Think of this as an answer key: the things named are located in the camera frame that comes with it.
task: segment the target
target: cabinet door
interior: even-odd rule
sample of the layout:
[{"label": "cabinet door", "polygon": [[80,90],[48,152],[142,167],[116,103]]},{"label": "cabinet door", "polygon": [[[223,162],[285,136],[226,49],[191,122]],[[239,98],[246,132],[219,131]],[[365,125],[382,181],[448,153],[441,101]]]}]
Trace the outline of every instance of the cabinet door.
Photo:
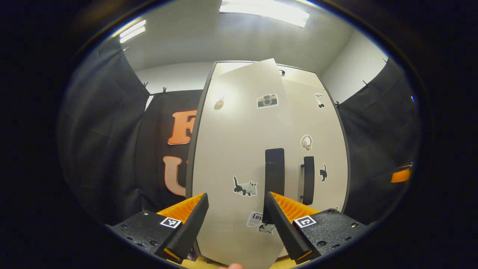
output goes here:
[{"label": "cabinet door", "polygon": [[[283,84],[295,126],[294,150],[298,151],[299,161],[305,156],[313,156],[315,161],[314,200],[309,206],[319,211],[329,208],[342,211],[348,188],[348,157],[335,105],[320,82],[311,86],[283,79]],[[303,169],[298,182],[296,197],[302,202]]]},{"label": "cabinet door", "polygon": [[[258,99],[272,94],[277,105],[258,108]],[[207,192],[209,209],[198,248],[224,264],[269,268],[283,249],[279,234],[272,226],[249,222],[263,210],[265,150],[284,149],[287,197],[297,196],[300,168],[291,108],[275,61],[213,74],[199,120],[192,195]]]}]

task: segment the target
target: fluorescent light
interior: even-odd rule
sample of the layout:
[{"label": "fluorescent light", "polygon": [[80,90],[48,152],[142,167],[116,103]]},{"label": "fluorescent light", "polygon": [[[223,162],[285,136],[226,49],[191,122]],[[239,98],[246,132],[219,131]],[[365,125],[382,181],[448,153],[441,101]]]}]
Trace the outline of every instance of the fluorescent light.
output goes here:
[{"label": "fluorescent light", "polygon": [[141,27],[140,29],[136,29],[133,32],[130,32],[128,35],[121,37],[121,34],[119,35],[121,38],[119,39],[120,43],[124,43],[127,40],[130,40],[131,38],[143,33],[146,29],[144,27]]},{"label": "fluorescent light", "polygon": [[120,35],[120,33],[124,32],[126,29],[132,27],[133,25],[137,24],[138,22],[140,21],[139,18],[136,18],[134,20],[132,20],[131,22],[123,25],[121,28],[119,28],[113,35],[112,37],[117,37],[118,35]]},{"label": "fluorescent light", "polygon": [[310,14],[272,0],[222,0],[220,13],[243,13],[268,17],[304,27]]},{"label": "fluorescent light", "polygon": [[146,24],[146,20],[142,20],[142,21],[140,21],[139,23],[137,23],[137,24],[131,26],[130,28],[128,28],[126,31],[120,33],[120,34],[119,34],[119,37],[125,37],[125,36],[127,36],[128,34],[132,33],[134,30],[141,28],[141,27],[144,26],[145,24]]}]

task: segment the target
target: black cat sticker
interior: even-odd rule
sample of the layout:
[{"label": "black cat sticker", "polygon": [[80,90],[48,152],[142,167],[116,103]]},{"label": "black cat sticker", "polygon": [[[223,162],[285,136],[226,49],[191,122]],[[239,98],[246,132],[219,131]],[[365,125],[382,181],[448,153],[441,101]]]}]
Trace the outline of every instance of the black cat sticker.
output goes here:
[{"label": "black cat sticker", "polygon": [[257,183],[253,183],[249,180],[249,183],[238,184],[238,179],[234,176],[234,192],[242,196],[256,196]]},{"label": "black cat sticker", "polygon": [[259,228],[257,228],[257,231],[265,234],[274,235],[274,229],[274,224],[262,223]]},{"label": "black cat sticker", "polygon": [[322,176],[321,182],[324,182],[327,179],[327,167],[325,164],[323,166],[324,166],[324,169],[319,169],[319,175]]}]

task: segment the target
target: hat sticker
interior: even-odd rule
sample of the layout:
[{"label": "hat sticker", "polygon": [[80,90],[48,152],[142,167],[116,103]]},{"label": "hat sticker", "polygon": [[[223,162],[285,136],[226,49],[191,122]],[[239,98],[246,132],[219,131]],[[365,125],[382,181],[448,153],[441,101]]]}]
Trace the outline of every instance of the hat sticker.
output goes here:
[{"label": "hat sticker", "polygon": [[312,138],[310,135],[306,134],[302,136],[302,139],[300,140],[300,146],[306,151],[310,151],[312,149]]}]

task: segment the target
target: black door handle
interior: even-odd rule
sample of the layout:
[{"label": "black door handle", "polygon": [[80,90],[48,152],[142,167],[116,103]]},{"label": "black door handle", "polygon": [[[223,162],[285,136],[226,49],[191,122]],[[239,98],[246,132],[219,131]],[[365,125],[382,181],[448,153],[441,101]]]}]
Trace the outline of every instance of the black door handle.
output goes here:
[{"label": "black door handle", "polygon": [[315,167],[314,167],[314,157],[308,156],[304,157],[304,164],[301,164],[300,167],[304,168],[304,194],[301,197],[302,203],[305,205],[312,204],[314,200],[314,183],[315,183]]},{"label": "black door handle", "polygon": [[[285,160],[283,148],[266,149],[266,174],[264,183],[264,194],[272,191],[284,195],[285,187]],[[272,220],[266,209],[264,195],[264,207],[262,210],[262,222],[271,224]]]}]

